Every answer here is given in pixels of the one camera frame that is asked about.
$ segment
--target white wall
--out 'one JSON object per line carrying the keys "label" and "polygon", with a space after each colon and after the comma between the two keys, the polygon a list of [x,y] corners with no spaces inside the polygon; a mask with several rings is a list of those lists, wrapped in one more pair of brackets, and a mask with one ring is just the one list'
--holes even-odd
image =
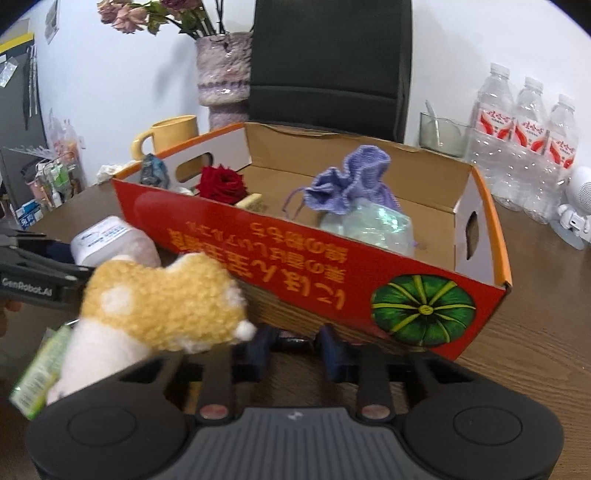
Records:
{"label": "white wall", "polygon": [[591,37],[548,0],[413,0],[413,81],[405,142],[416,144],[425,100],[467,122],[490,63],[511,69],[514,96],[526,76],[544,82],[548,109],[565,93],[581,130],[577,164],[591,166]]}
{"label": "white wall", "polygon": [[[249,30],[255,0],[226,0],[226,28]],[[60,31],[43,38],[44,0],[31,15],[37,33],[41,106],[70,118],[86,141],[92,183],[101,164],[125,163],[129,144],[152,123],[196,113],[194,44],[168,26],[153,37],[123,35],[99,22],[96,0],[61,0]],[[215,18],[214,0],[206,0]],[[548,108],[559,93],[576,99],[579,162],[591,165],[591,38],[548,0],[413,0],[413,82],[406,143],[416,144],[418,115],[430,99],[441,116],[466,122],[494,61],[511,69],[514,92],[525,76],[545,83]]]}
{"label": "white wall", "polygon": [[[205,3],[215,15],[214,1]],[[46,125],[53,108],[84,138],[82,164],[89,183],[102,164],[127,163],[131,141],[159,120],[193,113],[200,130],[208,130],[207,109],[197,103],[196,50],[189,36],[179,35],[173,25],[157,37],[124,35],[100,23],[96,0],[61,0],[59,31],[48,45],[43,35],[50,4],[44,0],[29,14],[41,109]],[[252,0],[226,0],[225,8],[227,29],[250,30]]]}

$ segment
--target red cardboard box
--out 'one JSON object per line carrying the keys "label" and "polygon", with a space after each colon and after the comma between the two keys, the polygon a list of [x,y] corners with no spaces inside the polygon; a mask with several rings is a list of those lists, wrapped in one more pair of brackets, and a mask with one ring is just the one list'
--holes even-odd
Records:
{"label": "red cardboard box", "polygon": [[[323,232],[306,207],[295,222],[284,219],[290,192],[364,144],[392,159],[384,182],[413,220],[414,258]],[[187,172],[204,161],[240,169],[265,214],[139,185],[135,166],[114,180],[129,223],[164,248],[203,251],[237,278],[342,325],[455,359],[511,288],[496,210],[470,165],[375,138],[256,123],[158,156],[179,186],[197,184]],[[298,194],[292,205],[300,202]]]}

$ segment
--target purple knitted pouch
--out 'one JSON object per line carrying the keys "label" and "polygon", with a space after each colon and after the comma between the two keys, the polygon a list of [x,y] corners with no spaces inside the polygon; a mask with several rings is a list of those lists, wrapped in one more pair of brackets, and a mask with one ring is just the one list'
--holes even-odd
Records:
{"label": "purple knitted pouch", "polygon": [[293,191],[283,212],[287,215],[287,205],[300,190],[304,190],[303,204],[318,212],[346,215],[352,209],[352,202],[366,198],[370,202],[402,212],[400,204],[390,189],[381,181],[382,175],[390,165],[389,155],[374,145],[361,145],[343,160],[343,171],[336,167],[317,175],[309,187]]}

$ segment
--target chair backrest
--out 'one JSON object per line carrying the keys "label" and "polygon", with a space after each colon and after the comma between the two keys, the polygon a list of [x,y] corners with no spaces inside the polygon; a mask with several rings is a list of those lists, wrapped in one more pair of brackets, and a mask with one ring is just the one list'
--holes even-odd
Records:
{"label": "chair backrest", "polygon": [[404,141],[411,0],[257,0],[253,121]]}

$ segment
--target bottle cap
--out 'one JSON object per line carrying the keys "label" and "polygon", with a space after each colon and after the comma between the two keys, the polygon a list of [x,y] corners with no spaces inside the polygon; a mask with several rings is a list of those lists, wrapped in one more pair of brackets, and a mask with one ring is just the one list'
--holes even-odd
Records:
{"label": "bottle cap", "polygon": [[503,65],[499,65],[498,63],[491,63],[491,73],[495,73],[497,75],[509,78],[511,71]]}
{"label": "bottle cap", "polygon": [[558,95],[558,103],[562,103],[565,107],[574,110],[574,100],[569,96],[566,96],[564,94]]}
{"label": "bottle cap", "polygon": [[539,90],[540,93],[544,91],[544,84],[532,77],[525,77],[525,87],[532,88],[534,90]]}

